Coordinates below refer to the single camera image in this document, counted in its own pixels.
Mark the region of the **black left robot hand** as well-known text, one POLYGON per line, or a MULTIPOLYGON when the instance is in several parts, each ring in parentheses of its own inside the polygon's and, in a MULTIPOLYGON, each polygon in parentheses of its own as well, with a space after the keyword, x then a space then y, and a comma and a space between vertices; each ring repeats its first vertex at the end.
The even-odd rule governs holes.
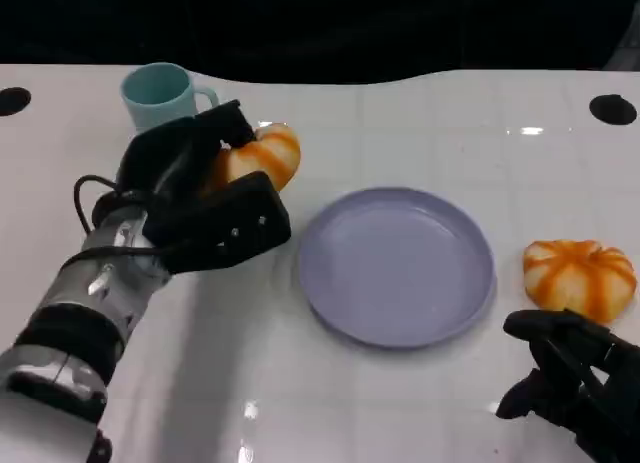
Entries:
POLYGON ((212 186, 223 147, 243 149, 254 135, 231 100, 135 136, 92 222, 101 231, 130 210, 144 245, 102 243, 80 256, 153 257, 176 275, 230 268, 286 243, 289 214, 264 170, 212 186))

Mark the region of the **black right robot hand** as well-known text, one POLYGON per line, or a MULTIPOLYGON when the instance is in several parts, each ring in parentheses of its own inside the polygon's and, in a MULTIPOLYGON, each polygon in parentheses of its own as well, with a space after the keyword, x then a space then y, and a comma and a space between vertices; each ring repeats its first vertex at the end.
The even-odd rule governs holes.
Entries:
POLYGON ((639 347, 570 310, 519 310, 503 330, 537 367, 501 399, 503 420, 533 412, 575 435, 595 462, 639 460, 639 347))

